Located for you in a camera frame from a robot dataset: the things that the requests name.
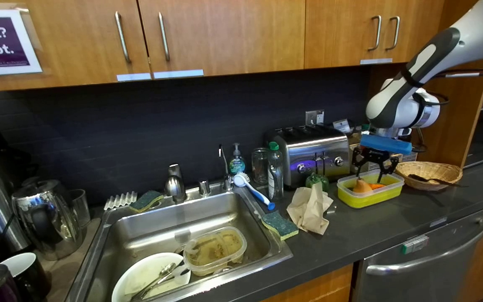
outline kitchen sink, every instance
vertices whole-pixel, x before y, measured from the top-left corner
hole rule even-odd
[[[292,253],[277,235],[263,227],[264,214],[247,188],[224,192],[219,184],[201,197],[186,191],[188,200],[174,204],[163,199],[150,211],[134,214],[128,207],[106,211],[86,258],[72,284],[67,302],[108,302],[118,279],[147,256],[174,252],[190,239],[224,227],[238,228],[247,240],[240,264],[213,275],[192,275],[190,283],[146,301],[176,301],[255,273],[290,258]]]

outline electrical outlet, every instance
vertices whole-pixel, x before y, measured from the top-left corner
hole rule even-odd
[[[324,123],[324,110],[305,111],[305,125]]]

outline dishwasher handle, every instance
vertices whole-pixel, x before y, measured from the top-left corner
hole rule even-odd
[[[483,228],[480,233],[478,233],[475,237],[470,239],[468,242],[460,245],[457,248],[447,250],[442,254],[437,254],[433,256],[427,256],[416,260],[411,260],[408,262],[403,262],[399,264],[389,264],[389,265],[371,265],[366,268],[366,274],[372,276],[389,276],[389,275],[397,275],[399,273],[408,273],[417,269],[420,269],[431,262],[447,257],[451,257],[459,252],[471,247],[475,243],[477,243],[483,237]]]

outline yellow container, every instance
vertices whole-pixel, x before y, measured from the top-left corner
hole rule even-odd
[[[379,169],[359,174],[368,183],[377,183]],[[351,188],[355,186],[357,176],[348,176],[338,180],[339,199],[352,208],[364,208],[385,200],[397,197],[404,186],[404,178],[396,174],[384,174],[381,178],[385,187],[380,187],[367,193],[355,193]]]

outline black mug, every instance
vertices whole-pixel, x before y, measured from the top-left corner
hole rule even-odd
[[[17,254],[1,262],[8,267],[23,301],[42,302],[52,284],[34,253]]]

